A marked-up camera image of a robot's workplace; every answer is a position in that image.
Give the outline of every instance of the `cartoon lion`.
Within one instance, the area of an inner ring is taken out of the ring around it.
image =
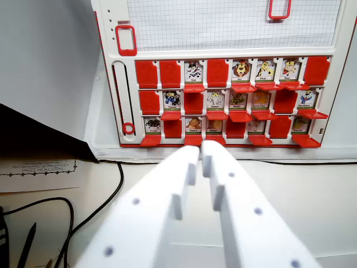
[[[283,74],[288,76],[294,74],[297,70],[295,67],[297,59],[287,59],[285,67],[283,68]]]
[[[248,74],[250,71],[249,65],[245,62],[245,60],[239,61],[234,67],[233,73],[238,77],[243,77]]]
[[[268,73],[269,76],[272,76],[274,74],[273,69],[269,68],[269,63],[266,60],[263,61],[257,76],[262,76],[263,72],[265,71]]]

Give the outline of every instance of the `black cable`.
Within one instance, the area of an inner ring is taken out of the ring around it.
[[[38,205],[38,204],[41,204],[41,203],[44,203],[44,202],[54,201],[54,200],[62,200],[62,201],[64,201],[64,202],[66,202],[67,205],[68,205],[68,207],[69,207],[69,211],[70,211],[69,230],[68,230],[68,234],[67,234],[67,238],[66,238],[66,240],[65,240],[65,243],[64,243],[63,246],[62,246],[62,250],[61,250],[61,252],[62,252],[62,251],[65,251],[66,248],[68,248],[68,244],[69,244],[69,240],[70,240],[71,232],[72,232],[72,228],[73,228],[73,220],[74,220],[74,210],[73,210],[73,206],[72,206],[72,203],[71,203],[67,198],[64,198],[64,197],[51,197],[51,198],[46,198],[46,199],[43,199],[43,200],[39,200],[39,201],[33,202],[33,203],[31,203],[31,204],[28,204],[28,205],[24,205],[23,207],[20,207],[20,208],[11,210],[11,211],[4,212],[4,216],[5,216],[5,215],[10,215],[10,214],[13,214],[13,213],[16,213],[16,212],[19,212],[19,211],[22,211],[23,209],[32,207],[33,205]],[[57,259],[56,264],[55,264],[55,268],[58,268],[58,267],[59,267],[60,262],[61,262],[61,259],[62,259],[62,256],[61,256],[61,258],[58,258],[58,259]],[[66,264],[67,264],[67,255],[65,255],[65,258],[64,258],[64,267],[65,267],[65,268],[66,268]]]
[[[117,164],[118,164],[119,172],[120,172],[120,182],[119,182],[118,187],[115,189],[113,194],[111,194],[111,196],[99,208],[97,208],[91,215],[89,215],[84,221],[82,221],[74,229],[72,229],[73,228],[73,220],[74,220],[73,206],[72,206],[71,202],[67,198],[64,198],[64,197],[52,197],[52,198],[46,198],[46,199],[43,199],[43,200],[39,200],[39,201],[33,202],[31,204],[24,205],[23,207],[20,207],[20,208],[17,208],[17,209],[8,211],[8,212],[4,212],[4,216],[19,212],[19,211],[21,211],[23,209],[26,209],[26,208],[29,208],[29,207],[31,207],[33,205],[41,204],[41,203],[48,202],[48,201],[53,201],[53,200],[63,200],[63,201],[65,201],[68,204],[69,209],[70,209],[70,215],[71,215],[70,227],[69,227],[67,238],[65,240],[65,243],[62,246],[60,254],[58,255],[58,258],[57,258],[57,261],[56,261],[56,264],[55,264],[54,268],[58,268],[59,267],[60,262],[62,260],[63,254],[64,254],[63,266],[64,266],[64,268],[67,268],[68,245],[69,245],[69,241],[70,241],[71,237],[75,234],[75,232],[77,232],[79,230],[79,228],[81,228],[83,225],[85,225],[87,222],[89,222],[96,214],[98,214],[98,212],[100,212],[117,195],[117,193],[122,188],[122,185],[124,183],[124,172],[123,172],[123,168],[122,168],[121,162],[118,162]]]
[[[118,187],[115,189],[113,194],[99,208],[97,208],[91,215],[89,215],[87,217],[87,219],[82,221],[79,225],[77,225],[73,229],[73,231],[71,232],[71,236],[74,235],[75,232],[77,232],[79,228],[81,228],[83,225],[85,225],[87,222],[89,222],[98,212],[100,212],[117,195],[117,193],[122,188],[122,185],[124,183],[124,172],[123,172],[123,168],[122,168],[122,163],[118,162],[117,164],[118,164],[119,172],[120,172],[120,182],[119,182]]]

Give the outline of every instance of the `white wall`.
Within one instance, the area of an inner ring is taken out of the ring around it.
[[[99,56],[90,0],[0,8],[0,103],[83,139]]]
[[[354,35],[350,46],[344,73],[322,140],[323,147],[357,148],[357,124],[354,120],[357,114],[356,62],[357,34]]]

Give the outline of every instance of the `red clip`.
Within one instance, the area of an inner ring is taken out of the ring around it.
[[[270,0],[270,4],[269,4],[269,18],[271,18],[272,20],[284,20],[287,17],[290,16],[290,7],[291,7],[291,0],[288,0],[288,11],[286,12],[285,16],[273,16],[272,15],[272,9],[273,9],[273,0]]]
[[[128,130],[127,130],[127,126],[131,127],[132,130],[128,131]],[[128,134],[128,135],[133,134],[133,133],[135,132],[135,126],[134,126],[134,124],[133,124],[133,123],[130,123],[130,122],[124,123],[124,124],[123,124],[123,132],[124,132],[125,134]]]
[[[132,30],[132,35],[133,35],[133,49],[121,49],[120,48],[120,40],[119,40],[119,29],[130,29]],[[117,43],[118,43],[118,49],[119,49],[119,54],[121,56],[136,56],[137,54],[137,48],[136,48],[136,39],[135,39],[135,29],[131,25],[118,25],[115,27],[115,33],[117,34]]]

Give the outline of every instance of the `red tab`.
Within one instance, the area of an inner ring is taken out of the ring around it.
[[[186,135],[185,145],[201,146],[202,140],[201,135]]]
[[[179,120],[181,119],[181,111],[164,111],[161,116],[161,120],[170,121],[170,120]]]
[[[157,67],[152,61],[136,61],[139,88],[157,88]]]
[[[185,93],[200,93],[205,91],[203,84],[185,84],[184,92]]]
[[[160,61],[162,88],[180,88],[181,66],[175,60]]]
[[[229,65],[226,60],[208,60],[207,83],[209,88],[225,88],[228,80]]]
[[[275,113],[292,113],[295,107],[297,93],[283,89],[277,91],[274,102]]]
[[[228,118],[224,111],[207,111],[207,117],[209,120],[226,120]]]
[[[253,117],[247,113],[247,110],[229,111],[229,117],[233,122],[250,122],[253,120]]]
[[[257,89],[264,90],[264,91],[281,90],[284,88],[282,85],[277,85],[274,82],[256,83],[255,87]]]
[[[203,95],[201,93],[184,93],[185,114],[202,114]]]
[[[310,138],[309,134],[294,134],[291,135],[291,139],[299,144],[303,148],[319,148],[321,147],[321,143],[317,142],[313,138]]]
[[[289,116],[278,116],[270,124],[270,138],[287,138],[290,131],[291,120]]]
[[[139,97],[143,114],[159,114],[160,97],[154,90],[140,90]]]
[[[318,112],[316,109],[299,109],[297,114],[300,116],[305,116],[309,119],[327,119],[329,116]]]
[[[163,123],[163,131],[165,133],[165,138],[181,138],[182,121],[181,120],[165,121]]]
[[[323,85],[329,71],[330,62],[327,57],[309,57],[304,80],[306,85]]]
[[[206,140],[216,141],[222,145],[226,145],[225,139],[221,135],[206,135]]]
[[[230,118],[227,119],[227,138],[244,138],[245,126],[247,123],[235,123]]]
[[[274,120],[278,117],[276,114],[271,113],[269,110],[252,111],[252,116],[254,116],[258,120]]]
[[[308,85],[300,84],[299,81],[297,81],[297,82],[280,82],[280,85],[282,85],[287,90],[308,90],[308,89],[310,89],[310,87]]]
[[[146,135],[140,143],[141,147],[154,147],[161,142],[161,135]]]
[[[250,83],[232,83],[232,89],[236,93],[253,93],[257,88]]]
[[[251,143],[256,146],[268,146],[273,143],[273,141],[268,139],[265,135],[249,135],[248,138]]]

